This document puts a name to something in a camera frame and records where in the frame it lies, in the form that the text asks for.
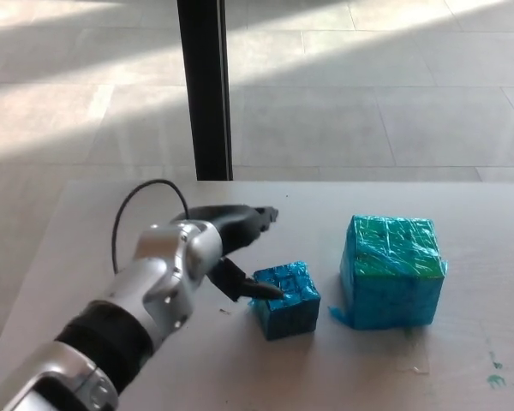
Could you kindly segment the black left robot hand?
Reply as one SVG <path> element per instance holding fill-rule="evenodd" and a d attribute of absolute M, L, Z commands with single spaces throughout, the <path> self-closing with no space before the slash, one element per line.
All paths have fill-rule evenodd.
<path fill-rule="evenodd" d="M 179 214 L 173 221 L 203 221 L 218 231 L 222 256 L 206 275 L 232 301 L 238 301 L 241 297 L 276 301 L 284 298 L 284 292 L 279 287 L 247 277 L 228 255 L 251 245 L 270 229 L 277 218 L 278 209 L 272 206 L 205 205 L 190 208 L 187 217 Z"/>

